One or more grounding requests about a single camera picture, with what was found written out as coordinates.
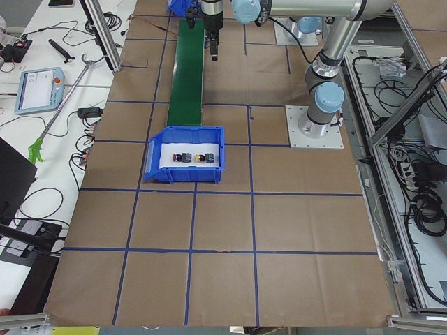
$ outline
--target small electronic component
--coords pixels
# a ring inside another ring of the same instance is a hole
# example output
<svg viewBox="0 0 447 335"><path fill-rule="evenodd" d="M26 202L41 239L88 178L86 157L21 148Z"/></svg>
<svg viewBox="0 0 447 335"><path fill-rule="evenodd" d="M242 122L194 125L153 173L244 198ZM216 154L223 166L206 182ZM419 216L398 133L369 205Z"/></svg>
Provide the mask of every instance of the small electronic component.
<svg viewBox="0 0 447 335"><path fill-rule="evenodd" d="M214 163L214 154L197 155L196 162L198 163Z"/></svg>
<svg viewBox="0 0 447 335"><path fill-rule="evenodd" d="M186 152L181 155L173 154L173 160L175 162L190 163L192 161L192 155Z"/></svg>

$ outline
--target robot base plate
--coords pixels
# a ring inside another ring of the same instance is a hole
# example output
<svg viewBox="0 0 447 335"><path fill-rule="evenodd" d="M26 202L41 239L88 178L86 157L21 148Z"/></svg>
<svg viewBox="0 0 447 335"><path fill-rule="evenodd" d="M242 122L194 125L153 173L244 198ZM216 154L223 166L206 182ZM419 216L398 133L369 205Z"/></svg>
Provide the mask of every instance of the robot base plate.
<svg viewBox="0 0 447 335"><path fill-rule="evenodd" d="M280 17L277 18L277 20L282 24L285 24L287 18ZM298 45L295 39L276 23L274 24L274 35L277 38L277 45ZM299 38L299 41L303 47L314 47L318 45L318 40L316 39L315 33L306 33Z"/></svg>
<svg viewBox="0 0 447 335"><path fill-rule="evenodd" d="M328 134L325 137L314 139L307 137L301 133L298 128L298 120L301 115L307 112L307 106L286 106L288 138L291 143L291 148L301 149L343 149L342 135L339 127L330 127ZM334 117L331 123L337 122Z"/></svg>

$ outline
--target blue storage bin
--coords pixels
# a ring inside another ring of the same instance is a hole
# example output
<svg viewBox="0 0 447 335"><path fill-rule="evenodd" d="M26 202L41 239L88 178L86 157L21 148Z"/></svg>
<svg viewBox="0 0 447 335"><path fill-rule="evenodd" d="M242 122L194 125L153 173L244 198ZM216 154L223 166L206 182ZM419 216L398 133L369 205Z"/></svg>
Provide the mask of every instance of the blue storage bin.
<svg viewBox="0 0 447 335"><path fill-rule="evenodd" d="M191 5L191 0L170 0L168 2L168 10L174 12L176 16L185 17L186 10Z"/></svg>
<svg viewBox="0 0 447 335"><path fill-rule="evenodd" d="M160 167L161 146L168 143L217 144L219 148L219 166L181 166ZM150 178L173 184L175 181L221 181L225 170L225 135L223 127L183 127L164 128L149 141L147 150L145 181Z"/></svg>

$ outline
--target conveyor belt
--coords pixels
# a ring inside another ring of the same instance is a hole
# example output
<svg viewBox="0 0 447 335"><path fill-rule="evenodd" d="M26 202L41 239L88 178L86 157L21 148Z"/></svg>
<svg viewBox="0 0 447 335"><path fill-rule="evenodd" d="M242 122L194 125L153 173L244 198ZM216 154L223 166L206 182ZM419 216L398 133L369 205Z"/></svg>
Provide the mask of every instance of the conveyor belt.
<svg viewBox="0 0 447 335"><path fill-rule="evenodd" d="M168 126L202 125L204 42L202 20L196 20L194 29L180 20Z"/></svg>

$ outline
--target small black object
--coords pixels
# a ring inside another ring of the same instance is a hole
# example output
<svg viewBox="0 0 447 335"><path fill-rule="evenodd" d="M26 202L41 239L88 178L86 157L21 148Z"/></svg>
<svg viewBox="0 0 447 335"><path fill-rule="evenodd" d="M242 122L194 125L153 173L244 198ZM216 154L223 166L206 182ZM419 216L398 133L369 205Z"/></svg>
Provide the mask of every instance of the small black object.
<svg viewBox="0 0 447 335"><path fill-rule="evenodd" d="M192 160L192 155L190 153L184 152L183 154L174 154L173 160L175 162L182 162L182 163L190 163Z"/></svg>
<svg viewBox="0 0 447 335"><path fill-rule="evenodd" d="M196 161L201 163L212 164L214 163L214 154L197 155Z"/></svg>
<svg viewBox="0 0 447 335"><path fill-rule="evenodd" d="M49 39L48 42L51 44L51 46L58 51L62 56L65 57L64 63L68 63L70 61L73 61L75 57L70 56L70 54L59 44L54 42L53 40Z"/></svg>
<svg viewBox="0 0 447 335"><path fill-rule="evenodd" d="M14 61L15 63L20 63L25 57L29 46L33 43L32 40L27 40L25 37L18 40L14 45L7 44L2 50L0 50L0 56L3 58L5 63L10 63Z"/></svg>
<svg viewBox="0 0 447 335"><path fill-rule="evenodd" d="M101 117L103 111L99 107L79 108L78 117L80 119L88 119L90 117Z"/></svg>

